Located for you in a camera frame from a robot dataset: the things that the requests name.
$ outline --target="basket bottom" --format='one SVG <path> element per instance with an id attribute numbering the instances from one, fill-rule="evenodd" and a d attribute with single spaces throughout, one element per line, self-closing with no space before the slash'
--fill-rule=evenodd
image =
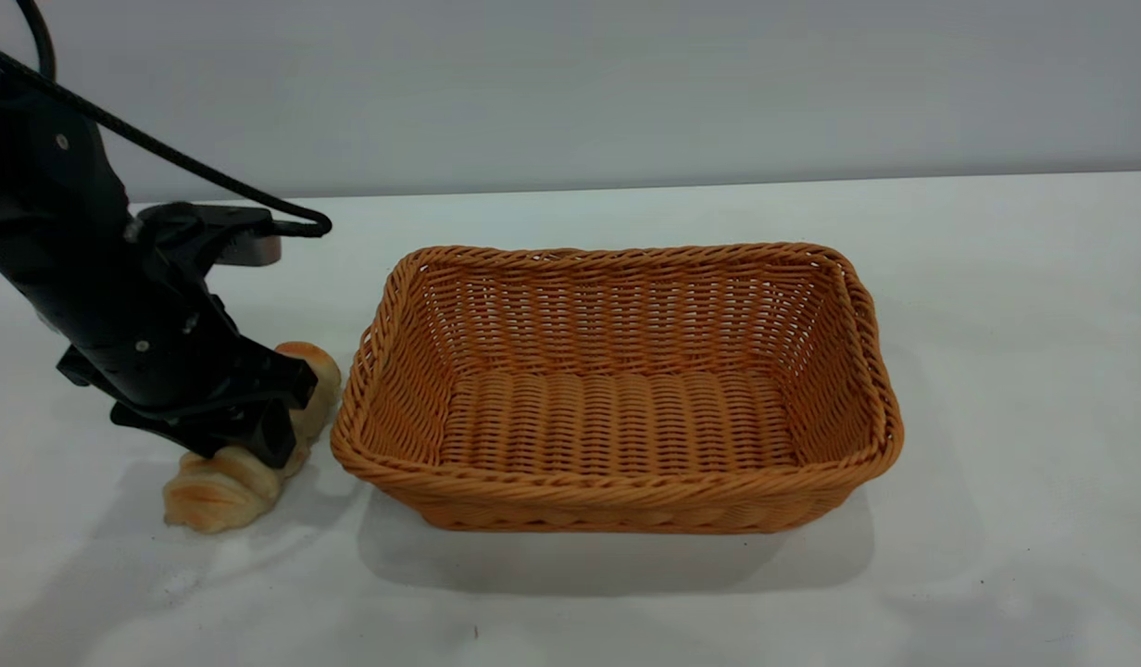
<path id="1" fill-rule="evenodd" d="M 841 506 L 850 488 L 822 489 L 741 503 L 736 506 L 701 506 L 690 510 L 632 510 L 632 507 L 482 506 L 468 502 L 435 502 L 434 498 L 390 494 L 421 512 L 432 527 L 447 531 L 523 532 L 686 532 L 727 536 L 737 532 L 790 531 Z"/>
<path id="2" fill-rule="evenodd" d="M 452 390 L 440 461 L 606 477 L 800 464 L 779 384 L 753 371 L 463 376 Z"/>

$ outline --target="black cable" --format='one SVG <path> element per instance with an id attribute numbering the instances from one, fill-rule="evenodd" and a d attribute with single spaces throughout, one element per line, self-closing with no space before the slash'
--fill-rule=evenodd
<path id="1" fill-rule="evenodd" d="M 153 138 L 151 135 L 146 135 L 146 132 L 114 116 L 108 111 L 102 109 L 99 106 L 94 105 L 92 101 L 88 101 L 86 98 L 80 97 L 80 95 L 72 92 L 72 90 L 67 90 L 54 81 L 49 81 L 31 67 L 3 54 L 3 51 L 0 51 L 0 68 L 24 81 L 31 88 L 47 95 L 47 97 L 52 98 L 52 100 L 79 111 L 84 117 L 96 122 L 97 125 L 104 127 L 106 130 L 113 131 L 114 135 L 121 136 L 122 139 L 127 139 L 141 148 L 155 153 L 156 156 L 163 157 L 169 163 L 203 178 L 211 182 L 211 185 L 224 187 L 226 190 L 258 202 L 262 206 L 285 212 L 288 215 L 298 215 L 315 223 L 275 222 L 274 231 L 281 236 L 319 237 L 332 230 L 332 220 L 327 215 L 322 214 L 322 212 L 285 202 L 275 197 L 275 195 L 267 195 L 258 190 L 257 187 L 245 185 L 230 176 L 220 173 L 219 170 L 212 169 L 210 165 L 205 165 L 201 161 L 185 155 L 171 146 L 161 143 L 161 140 Z"/>
<path id="2" fill-rule="evenodd" d="M 48 33 L 48 24 L 44 16 L 40 14 L 40 8 L 34 0 L 16 0 L 19 3 L 19 11 L 26 18 L 27 26 L 32 30 L 32 39 L 37 41 L 37 56 L 40 59 L 40 76 L 49 81 L 56 80 L 56 51 L 51 46 L 51 34 Z"/>

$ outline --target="bread roll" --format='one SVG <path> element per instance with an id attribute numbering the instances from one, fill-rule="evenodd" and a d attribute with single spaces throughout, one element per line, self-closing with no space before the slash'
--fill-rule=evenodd
<path id="1" fill-rule="evenodd" d="M 163 488 L 168 523 L 199 532 L 246 527 L 274 506 L 283 483 L 307 461 L 341 393 L 341 371 L 311 343 L 283 343 L 274 351 L 305 360 L 317 377 L 316 392 L 307 406 L 290 410 L 296 442 L 286 465 L 272 470 L 241 445 L 222 447 L 212 458 L 188 452 L 179 459 L 179 472 Z"/>

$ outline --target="basket rim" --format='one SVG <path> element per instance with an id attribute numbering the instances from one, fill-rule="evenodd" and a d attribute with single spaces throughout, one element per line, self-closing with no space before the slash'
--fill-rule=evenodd
<path id="1" fill-rule="evenodd" d="M 699 261 L 698 250 L 706 253 Z M 345 402 L 337 415 L 332 429 L 333 455 L 355 477 L 375 485 L 410 488 L 411 493 L 434 494 L 436 497 L 461 495 L 483 499 L 508 499 L 508 502 L 557 502 L 566 489 L 591 489 L 592 501 L 586 504 L 613 506 L 617 502 L 626 506 L 659 506 L 681 504 L 681 498 L 690 502 L 713 504 L 715 499 L 745 497 L 747 491 L 760 495 L 764 482 L 772 480 L 772 494 L 803 490 L 857 487 L 871 478 L 883 474 L 899 457 L 904 445 L 904 426 L 899 405 L 892 391 L 888 369 L 883 366 L 883 355 L 879 347 L 877 324 L 874 301 L 859 283 L 853 266 L 836 250 L 818 244 L 727 244 L 727 245 L 681 245 L 673 249 L 640 250 L 496 250 L 472 245 L 431 245 L 415 250 L 397 262 L 386 284 L 386 292 L 377 319 L 362 337 L 361 351 L 372 348 L 371 357 L 379 358 L 393 336 L 386 331 L 386 322 L 394 315 L 398 294 L 405 293 L 411 279 L 431 263 L 447 266 L 491 266 L 495 269 L 591 269 L 599 262 L 600 269 L 615 269 L 617 262 L 625 267 L 650 267 L 675 263 L 694 266 L 713 262 L 748 260 L 764 257 L 785 265 L 810 266 L 817 269 L 836 270 L 839 307 L 847 324 L 858 333 L 855 339 L 856 375 L 867 389 L 866 400 L 872 404 L 875 421 L 872 425 L 872 441 L 845 457 L 824 463 L 810 463 L 790 469 L 762 469 L 753 472 L 698 472 L 685 474 L 638 474 L 638 477 L 609 477 L 608 474 L 537 474 L 525 472 L 494 472 L 494 470 L 456 466 L 450 464 L 427 464 L 418 461 L 367 455 L 359 452 L 346 437 L 355 409 L 357 396 L 355 376 L 358 364 L 354 358 L 345 392 Z M 372 364 L 372 376 L 364 381 L 367 388 L 377 388 L 380 382 L 381 364 Z"/>

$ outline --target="woven basket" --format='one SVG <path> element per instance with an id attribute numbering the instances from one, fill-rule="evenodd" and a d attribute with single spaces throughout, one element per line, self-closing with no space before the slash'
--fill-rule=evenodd
<path id="1" fill-rule="evenodd" d="M 899 456 L 871 295 L 810 244 L 419 250 L 332 450 L 436 527 L 783 531 Z"/>

